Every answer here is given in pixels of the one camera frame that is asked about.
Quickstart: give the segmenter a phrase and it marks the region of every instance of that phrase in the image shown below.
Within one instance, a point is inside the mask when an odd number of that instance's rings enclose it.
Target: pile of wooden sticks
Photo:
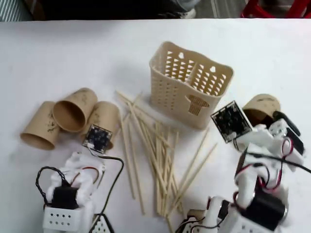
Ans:
[[[140,97],[137,96],[134,101],[130,101],[123,94],[117,92],[120,99],[127,105],[129,112],[121,119],[121,130],[125,146],[125,160],[127,165],[127,171],[129,173],[129,180],[131,186],[131,192],[133,198],[135,198],[133,179],[131,177],[131,167],[130,167],[130,154],[133,156],[134,172],[136,183],[138,185],[138,195],[141,206],[141,211],[143,215],[145,214],[144,202],[141,194],[140,180],[138,174],[138,164],[136,158],[136,149],[133,144],[132,135],[134,133],[134,127],[136,132],[138,132],[145,149],[147,151],[147,159],[150,164],[151,172],[156,186],[156,212],[165,217],[168,221],[170,231],[173,232],[169,221],[169,215],[171,212],[177,208],[177,210],[185,216],[182,197],[186,190],[191,185],[192,181],[199,173],[206,160],[215,149],[216,144],[210,150],[208,155],[205,157],[203,162],[198,166],[198,168],[193,172],[193,175],[189,178],[190,171],[193,164],[201,151],[204,141],[207,137],[208,130],[201,142],[199,149],[197,150],[193,160],[191,161],[187,171],[185,172],[180,186],[178,187],[175,175],[174,175],[174,152],[179,139],[179,132],[175,129],[171,129],[169,126],[163,124],[159,120],[155,119],[153,116],[139,108],[137,106],[137,101]],[[153,121],[153,125],[147,123],[146,118]]]

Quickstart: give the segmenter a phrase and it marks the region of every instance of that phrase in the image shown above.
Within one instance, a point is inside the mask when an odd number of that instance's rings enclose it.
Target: black cable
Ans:
[[[254,156],[255,158],[267,158],[267,159],[272,159],[272,160],[277,160],[280,161],[281,163],[286,163],[292,166],[296,166],[298,168],[301,168],[303,170],[305,170],[308,173],[311,173],[311,170],[305,166],[302,166],[300,164],[291,162],[291,161],[287,161],[285,158],[277,158],[277,157],[273,157],[271,155],[266,155],[266,154],[258,154],[258,153],[252,153],[252,152],[247,152],[247,154]]]
[[[66,181],[66,178],[65,178],[64,173],[61,172],[59,169],[53,167],[53,166],[44,166],[44,167],[42,167],[42,168],[38,171],[38,173],[37,173],[37,178],[36,178],[36,180],[35,180],[35,185],[36,185],[36,187],[38,188],[38,190],[39,190],[41,196],[43,197],[43,200],[44,200],[45,205],[46,205],[46,206],[49,206],[49,203],[48,203],[46,194],[45,194],[45,192],[42,191],[42,188],[41,188],[40,185],[39,185],[39,178],[40,178],[40,176],[41,176],[41,172],[42,172],[43,170],[45,170],[45,169],[49,169],[49,170],[56,171],[56,172],[59,174],[60,178],[62,179],[62,186],[70,186],[70,184]]]
[[[269,171],[269,168],[265,164],[263,164],[263,163],[254,163],[253,164],[253,167],[259,167],[259,166],[264,166],[266,168],[266,170],[267,170],[268,178],[267,178],[267,181],[265,181],[265,186],[264,186],[266,188],[268,183],[269,183],[269,181],[270,181],[270,171]]]
[[[196,228],[196,227],[201,227],[201,228],[205,228],[205,229],[214,229],[214,228],[217,228],[220,226],[220,224],[225,220],[225,218],[223,218],[217,225],[213,226],[213,227],[207,227],[207,226],[204,226],[204,225],[195,225],[193,227],[191,227],[190,229],[190,233],[193,233],[193,229]]]
[[[118,158],[118,157],[105,156],[105,155],[96,155],[96,154],[94,154],[94,153],[91,151],[91,149],[90,149],[89,147],[88,147],[88,150],[89,150],[90,153],[91,153],[93,156],[95,156],[95,157],[98,157],[98,158],[101,158],[101,159],[118,160],[118,161],[120,161],[120,162],[122,163],[121,169],[120,169],[120,171],[118,172],[117,176],[115,177],[115,180],[113,181],[112,186],[110,187],[110,190],[109,190],[109,192],[108,192],[108,196],[107,196],[107,198],[106,198],[106,202],[105,202],[105,205],[104,205],[102,211],[101,211],[99,214],[96,214],[96,215],[98,215],[98,218],[100,218],[100,216],[103,216],[103,214],[104,214],[104,211],[105,211],[106,206],[107,206],[107,204],[108,204],[108,201],[109,201],[109,198],[110,198],[110,194],[111,194],[111,192],[112,192],[112,189],[113,189],[113,187],[115,186],[115,184],[116,184],[116,182],[117,182],[117,180],[118,180],[118,178],[119,178],[121,172],[123,171],[123,168],[124,168],[124,161],[123,161],[122,159]]]
[[[189,221],[189,218],[188,218],[188,219],[186,219],[186,221],[185,221],[185,222],[182,222],[182,223],[178,226],[178,228],[177,228],[177,230],[175,231],[175,233],[178,233],[178,231],[181,229],[181,227],[182,227],[182,226],[184,226],[184,225],[186,225],[186,224],[188,224],[188,223],[200,222],[200,221],[202,221],[205,217],[203,217],[202,219],[199,219],[199,220],[193,220],[193,221]]]

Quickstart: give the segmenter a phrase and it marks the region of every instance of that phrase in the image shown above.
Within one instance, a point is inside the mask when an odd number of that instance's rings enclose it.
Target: white robot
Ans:
[[[69,185],[62,187],[63,181],[57,172],[51,175],[52,184],[46,193],[51,206],[44,209],[44,233],[87,233],[95,211],[92,193],[97,190],[105,172],[103,161],[74,152],[59,170]]]
[[[234,178],[238,191],[233,194],[234,203],[209,198],[203,217],[190,217],[176,232],[193,233],[200,227],[201,233],[273,233],[279,226],[288,226],[291,218],[284,173],[295,172],[303,164],[304,145],[298,129],[286,116],[269,129],[252,127],[235,102],[212,118],[224,140],[232,140],[242,151]]]

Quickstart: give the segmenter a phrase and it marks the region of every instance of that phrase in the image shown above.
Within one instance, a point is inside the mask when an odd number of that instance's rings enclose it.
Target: floor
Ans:
[[[196,18],[239,18],[248,0],[201,0]],[[282,17],[293,0],[263,0],[260,5],[277,17]]]

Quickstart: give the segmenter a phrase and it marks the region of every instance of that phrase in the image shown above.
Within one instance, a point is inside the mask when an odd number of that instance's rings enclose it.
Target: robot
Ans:
[[[201,233],[273,233],[291,223],[284,174],[303,164],[305,149],[297,127],[283,113],[274,116],[268,129],[252,127],[235,102],[211,116],[225,142],[242,152],[234,177],[238,191],[233,203],[209,198],[204,213],[188,215],[177,233],[199,227]]]

